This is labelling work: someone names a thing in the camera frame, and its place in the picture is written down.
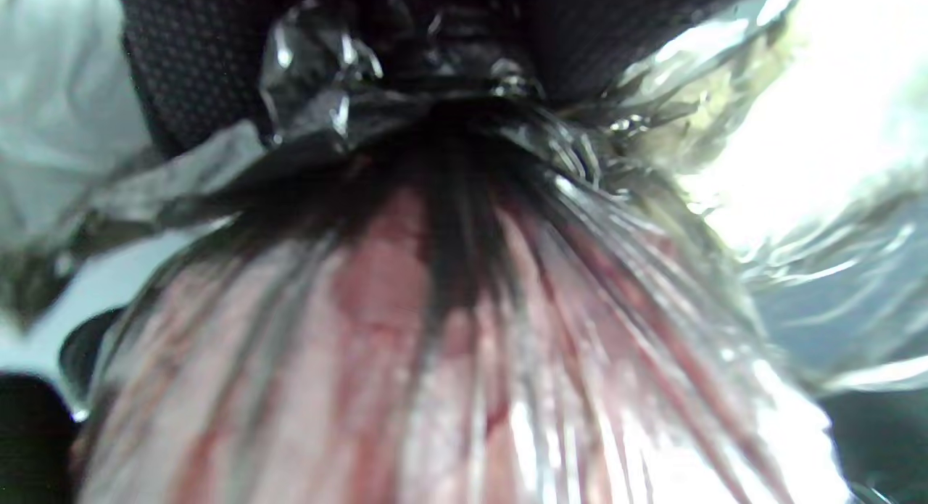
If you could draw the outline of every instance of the plastic wrap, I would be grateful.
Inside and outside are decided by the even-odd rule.
[[[928,379],[918,1],[740,4],[569,112],[675,176],[825,392]]]
[[[117,0],[0,0],[0,334],[26,329],[73,272],[40,250],[62,213],[160,162],[143,152],[122,18]]]
[[[696,217],[461,121],[484,107],[154,278],[104,347],[80,501],[848,501]]]
[[[234,216],[107,332],[80,501],[849,500],[725,250],[540,107],[510,2],[305,2],[268,49],[270,150],[91,199]]]

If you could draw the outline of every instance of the clear plastic bag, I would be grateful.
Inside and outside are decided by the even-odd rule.
[[[921,0],[757,0],[569,115],[673,176],[822,392],[924,388]]]
[[[510,0],[359,1],[275,27],[268,150],[75,218],[232,216],[107,333],[82,501],[848,501],[726,250],[539,104]]]
[[[475,107],[163,270],[104,348],[80,501],[848,501],[659,176],[604,196]]]

